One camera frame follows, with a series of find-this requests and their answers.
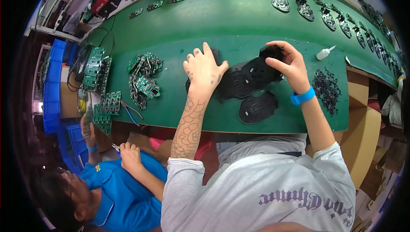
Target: eyeglasses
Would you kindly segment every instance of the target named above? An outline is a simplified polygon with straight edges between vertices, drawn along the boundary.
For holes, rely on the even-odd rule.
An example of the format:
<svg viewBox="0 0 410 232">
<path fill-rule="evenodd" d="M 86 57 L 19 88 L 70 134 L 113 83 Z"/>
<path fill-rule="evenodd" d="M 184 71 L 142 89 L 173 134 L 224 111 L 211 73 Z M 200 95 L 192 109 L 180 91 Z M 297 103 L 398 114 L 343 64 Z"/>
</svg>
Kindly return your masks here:
<svg viewBox="0 0 410 232">
<path fill-rule="evenodd" d="M 74 179 L 74 176 L 70 171 L 64 170 L 61 167 L 57 167 L 57 171 L 60 173 L 64 173 L 70 179 L 70 199 L 71 199 L 71 180 Z"/>
</svg>

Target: pliers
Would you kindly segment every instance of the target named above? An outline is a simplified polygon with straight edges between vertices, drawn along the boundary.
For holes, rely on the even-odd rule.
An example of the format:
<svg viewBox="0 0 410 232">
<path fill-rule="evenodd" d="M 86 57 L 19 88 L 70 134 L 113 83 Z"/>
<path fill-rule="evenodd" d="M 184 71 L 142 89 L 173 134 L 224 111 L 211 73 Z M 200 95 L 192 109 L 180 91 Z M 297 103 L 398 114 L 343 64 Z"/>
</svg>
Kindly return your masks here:
<svg viewBox="0 0 410 232">
<path fill-rule="evenodd" d="M 136 111 L 136 110 L 133 109 L 132 107 L 128 106 L 125 101 L 121 100 L 121 105 L 126 109 L 126 111 L 127 111 L 127 113 L 128 113 L 128 116 L 130 117 L 131 121 L 132 121 L 135 125 L 141 126 L 141 125 L 139 125 L 138 123 L 136 123 L 136 121 L 134 120 L 134 117 L 131 115 L 130 109 L 131 109 L 132 111 L 134 111 L 142 120 L 144 120 L 144 117 L 142 117 L 141 114 L 140 114 L 138 111 Z"/>
</svg>

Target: green workbench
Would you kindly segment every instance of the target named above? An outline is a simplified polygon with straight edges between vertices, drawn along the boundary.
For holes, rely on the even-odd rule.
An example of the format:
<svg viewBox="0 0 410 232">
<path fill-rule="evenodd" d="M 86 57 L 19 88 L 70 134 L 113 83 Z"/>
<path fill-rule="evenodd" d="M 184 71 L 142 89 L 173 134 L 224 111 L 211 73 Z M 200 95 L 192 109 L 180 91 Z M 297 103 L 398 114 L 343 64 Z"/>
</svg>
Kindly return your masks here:
<svg viewBox="0 0 410 232">
<path fill-rule="evenodd" d="M 138 123 L 164 127 L 176 127 L 184 108 L 187 92 L 187 75 L 182 63 L 194 48 L 200 48 L 206 41 L 211 47 L 221 51 L 224 60 L 230 66 L 249 61 L 258 56 L 259 49 L 268 41 L 285 40 L 300 51 L 305 59 L 309 79 L 312 80 L 317 69 L 328 69 L 338 78 L 338 87 L 342 92 L 336 105 L 337 114 L 325 116 L 334 131 L 346 130 L 348 126 L 348 88 L 344 56 L 348 56 L 351 65 L 374 74 L 390 84 L 394 83 L 393 73 L 378 59 L 368 46 L 363 49 L 358 43 L 354 31 L 352 38 L 347 38 L 340 29 L 332 32 L 321 19 L 320 6 L 314 0 L 308 0 L 315 21 L 310 22 L 297 11 L 295 0 L 289 0 L 291 10 L 284 14 L 275 9 L 272 0 L 184 0 L 178 3 L 163 4 L 160 8 L 146 11 L 148 4 L 159 0 L 138 0 L 121 10 L 102 24 L 110 29 L 115 38 L 111 53 L 113 62 L 107 84 L 107 91 L 121 91 L 122 99 L 134 106 L 128 86 L 126 72 L 129 61 L 136 53 L 151 52 L 164 60 L 163 68 L 153 76 L 161 87 L 161 96 L 147 101 L 147 109 L 142 111 L 144 120 Z M 341 0 L 325 0 L 334 3 L 357 21 L 362 21 L 384 45 L 394 52 L 388 40 L 354 8 Z M 139 8 L 144 11 L 136 18 L 128 15 Z M 331 11 L 336 19 L 337 14 Z M 89 42 L 99 45 L 107 34 L 96 30 L 89 35 Z M 315 54 L 323 48 L 336 45 L 335 50 L 322 61 Z M 108 35 L 101 43 L 110 51 L 112 39 Z M 241 100 L 229 99 L 221 104 L 212 99 L 203 122 L 203 130 L 222 132 L 253 133 L 301 133 L 306 132 L 300 107 L 293 106 L 291 89 L 286 81 L 270 84 L 266 87 L 276 95 L 279 108 L 275 114 L 263 122 L 244 125 L 238 119 Z M 125 110 L 115 120 L 131 122 Z"/>
</svg>

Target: tattooed arm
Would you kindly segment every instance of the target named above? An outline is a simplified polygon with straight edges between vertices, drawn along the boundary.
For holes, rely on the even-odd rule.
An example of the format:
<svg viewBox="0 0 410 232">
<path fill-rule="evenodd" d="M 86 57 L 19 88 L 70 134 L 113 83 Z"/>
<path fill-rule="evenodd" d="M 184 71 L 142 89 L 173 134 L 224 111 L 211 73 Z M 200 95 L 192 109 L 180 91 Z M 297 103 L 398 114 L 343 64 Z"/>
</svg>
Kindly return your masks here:
<svg viewBox="0 0 410 232">
<path fill-rule="evenodd" d="M 228 62 L 217 66 L 207 43 L 203 44 L 203 54 L 196 48 L 188 54 L 183 66 L 191 81 L 187 102 L 175 132 L 171 146 L 172 158 L 192 159 L 198 149 L 202 122 L 208 102 L 218 86 L 223 74 L 228 70 Z"/>
</svg>

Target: dark hair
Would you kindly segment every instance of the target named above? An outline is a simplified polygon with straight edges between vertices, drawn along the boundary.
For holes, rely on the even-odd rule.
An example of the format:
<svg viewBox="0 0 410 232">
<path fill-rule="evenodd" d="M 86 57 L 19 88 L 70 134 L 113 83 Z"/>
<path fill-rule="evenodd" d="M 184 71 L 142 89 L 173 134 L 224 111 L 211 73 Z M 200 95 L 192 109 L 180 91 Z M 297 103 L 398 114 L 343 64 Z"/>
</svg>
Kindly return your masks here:
<svg viewBox="0 0 410 232">
<path fill-rule="evenodd" d="M 85 222 L 75 218 L 69 190 L 70 184 L 57 171 L 46 171 L 36 182 L 35 194 L 51 224 L 64 232 L 77 232 Z"/>
</svg>

